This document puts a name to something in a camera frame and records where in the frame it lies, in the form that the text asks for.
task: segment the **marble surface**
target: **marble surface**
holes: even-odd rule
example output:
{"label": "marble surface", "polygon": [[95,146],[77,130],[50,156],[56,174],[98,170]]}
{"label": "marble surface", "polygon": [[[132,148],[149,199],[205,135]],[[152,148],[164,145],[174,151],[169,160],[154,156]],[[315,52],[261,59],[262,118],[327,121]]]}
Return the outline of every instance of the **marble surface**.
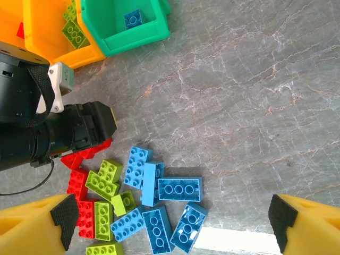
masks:
{"label": "marble surface", "polygon": [[[132,145],[153,148],[166,175],[204,177],[201,204],[211,228],[271,234],[275,193],[340,206],[340,2],[169,3],[169,39],[76,71],[66,103],[100,100],[118,122],[112,147],[85,166],[96,169],[104,158],[126,163]],[[31,187],[47,172],[2,172],[1,193]],[[65,193],[68,179],[57,162],[42,188],[0,197],[0,209]],[[166,203],[173,228],[184,206]],[[84,254],[91,243],[75,234],[67,255]],[[146,232],[124,249],[151,254]]]}

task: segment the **green lego brick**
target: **green lego brick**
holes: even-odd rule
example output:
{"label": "green lego brick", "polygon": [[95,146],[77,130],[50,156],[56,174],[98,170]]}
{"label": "green lego brick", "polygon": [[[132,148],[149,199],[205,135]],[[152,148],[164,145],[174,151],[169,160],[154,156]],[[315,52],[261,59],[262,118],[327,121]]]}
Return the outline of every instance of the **green lego brick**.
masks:
{"label": "green lego brick", "polygon": [[72,20],[68,20],[62,32],[76,49],[80,49],[82,47],[90,45],[90,42],[86,38],[84,33]]}
{"label": "green lego brick", "polygon": [[101,163],[98,176],[104,178],[107,182],[114,183],[119,181],[122,174],[123,165],[112,159],[104,159]]}
{"label": "green lego brick", "polygon": [[94,243],[86,248],[86,255],[124,255],[123,244],[117,241]]}
{"label": "green lego brick", "polygon": [[114,213],[116,216],[122,216],[136,208],[136,203],[134,202],[131,190],[125,191],[122,194],[111,198],[111,204],[114,207]]}
{"label": "green lego brick", "polygon": [[95,202],[96,239],[112,241],[113,233],[110,225],[113,223],[112,205],[106,201]]}
{"label": "green lego brick", "polygon": [[72,0],[71,5],[67,7],[67,11],[64,12],[63,17],[66,21],[77,21],[77,7],[75,5],[75,0]]}
{"label": "green lego brick", "polygon": [[111,198],[117,195],[120,188],[118,183],[108,183],[94,171],[89,172],[85,186],[109,202],[111,202]]}

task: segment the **metal bracket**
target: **metal bracket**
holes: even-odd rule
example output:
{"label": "metal bracket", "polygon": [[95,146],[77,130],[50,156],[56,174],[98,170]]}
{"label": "metal bracket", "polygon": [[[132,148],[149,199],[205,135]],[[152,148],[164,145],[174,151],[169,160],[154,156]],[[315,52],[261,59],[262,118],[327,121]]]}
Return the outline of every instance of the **metal bracket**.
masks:
{"label": "metal bracket", "polygon": [[[64,111],[64,104],[62,96],[68,94],[73,90],[73,70],[62,62],[58,62],[50,66],[48,70],[48,76],[51,80],[52,88],[54,91],[55,99],[51,109],[51,113],[61,113]],[[46,106],[43,97],[40,97],[40,101],[37,108],[37,113],[43,113],[46,111]]]}

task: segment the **red lego brick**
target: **red lego brick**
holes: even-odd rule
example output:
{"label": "red lego brick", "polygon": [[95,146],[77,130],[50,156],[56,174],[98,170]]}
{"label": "red lego brick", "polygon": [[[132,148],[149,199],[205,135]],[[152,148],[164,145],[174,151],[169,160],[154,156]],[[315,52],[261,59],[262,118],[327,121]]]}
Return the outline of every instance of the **red lego brick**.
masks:
{"label": "red lego brick", "polygon": [[92,159],[95,156],[93,148],[86,149],[79,151],[78,154],[83,158],[83,159]]}
{"label": "red lego brick", "polygon": [[112,139],[110,138],[100,145],[94,146],[86,150],[79,151],[76,154],[81,156],[83,159],[92,159],[94,158],[95,154],[109,148],[111,146],[111,143],[112,143]]}
{"label": "red lego brick", "polygon": [[88,175],[89,172],[80,168],[71,171],[67,194],[74,194],[77,202],[87,196],[88,188],[85,187],[85,183]]}
{"label": "red lego brick", "polygon": [[110,139],[106,140],[105,142],[103,142],[102,144],[93,147],[92,149],[93,149],[94,153],[98,153],[100,151],[103,151],[103,150],[106,150],[107,148],[109,148],[111,146],[111,143],[112,143],[112,139],[110,138]]}
{"label": "red lego brick", "polygon": [[24,33],[24,30],[23,30],[23,23],[20,22],[20,25],[19,25],[19,28],[18,28],[18,31],[16,33],[16,36],[22,38],[22,39],[25,39],[25,33]]}
{"label": "red lego brick", "polygon": [[95,199],[79,201],[79,236],[83,238],[95,238]]}
{"label": "red lego brick", "polygon": [[61,162],[71,170],[78,169],[83,162],[83,158],[77,153],[69,154],[61,158]]}

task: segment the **orange bin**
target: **orange bin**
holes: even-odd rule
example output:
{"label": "orange bin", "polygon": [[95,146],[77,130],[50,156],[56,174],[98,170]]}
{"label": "orange bin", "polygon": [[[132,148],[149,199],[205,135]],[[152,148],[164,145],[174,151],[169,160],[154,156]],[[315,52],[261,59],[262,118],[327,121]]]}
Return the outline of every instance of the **orange bin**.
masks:
{"label": "orange bin", "polygon": [[25,48],[24,40],[16,33],[23,22],[22,0],[4,0],[0,4],[0,41]]}
{"label": "orange bin", "polygon": [[75,0],[78,25],[90,45],[75,49],[62,33],[66,24],[63,13],[71,0],[22,0],[25,47],[51,64],[63,62],[76,69],[105,59],[81,18],[80,0]]}

